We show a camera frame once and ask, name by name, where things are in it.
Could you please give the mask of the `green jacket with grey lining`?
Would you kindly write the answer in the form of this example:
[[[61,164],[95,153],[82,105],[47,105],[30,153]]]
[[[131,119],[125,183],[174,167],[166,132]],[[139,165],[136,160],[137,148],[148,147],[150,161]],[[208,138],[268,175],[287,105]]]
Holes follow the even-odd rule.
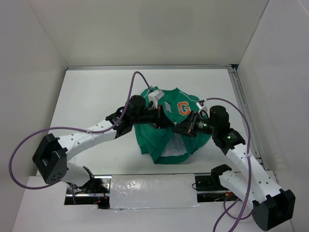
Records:
[[[199,98],[187,94],[178,88],[159,91],[158,103],[163,106],[166,116],[172,123],[184,121],[191,111],[198,111]],[[137,143],[141,153],[149,154],[155,164],[179,164],[186,161],[190,155],[203,147],[211,138],[200,133],[197,137],[190,137],[174,133],[172,128],[155,129],[150,124],[134,126]]]

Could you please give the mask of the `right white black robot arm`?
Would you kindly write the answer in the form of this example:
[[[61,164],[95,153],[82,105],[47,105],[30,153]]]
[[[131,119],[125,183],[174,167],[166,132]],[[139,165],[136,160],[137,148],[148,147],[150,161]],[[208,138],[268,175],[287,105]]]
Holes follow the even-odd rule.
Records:
[[[230,159],[245,177],[242,180],[227,165],[211,171],[211,185],[227,188],[248,207],[257,226],[268,231],[293,217],[295,195],[274,181],[251,154],[249,143],[230,126],[229,114],[223,106],[210,108],[205,119],[196,111],[173,128],[175,133],[196,137],[211,135],[215,145]]]

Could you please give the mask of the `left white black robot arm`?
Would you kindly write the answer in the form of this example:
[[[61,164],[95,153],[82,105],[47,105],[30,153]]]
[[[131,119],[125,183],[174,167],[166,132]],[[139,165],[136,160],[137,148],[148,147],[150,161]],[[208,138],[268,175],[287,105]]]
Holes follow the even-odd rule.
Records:
[[[85,166],[70,163],[76,155],[103,142],[117,139],[131,132],[133,125],[147,124],[155,129],[172,128],[174,123],[166,116],[163,106],[134,95],[117,111],[87,132],[77,132],[55,137],[52,133],[44,136],[32,160],[43,180],[48,185],[59,181],[76,185],[85,193],[95,188],[95,177]]]

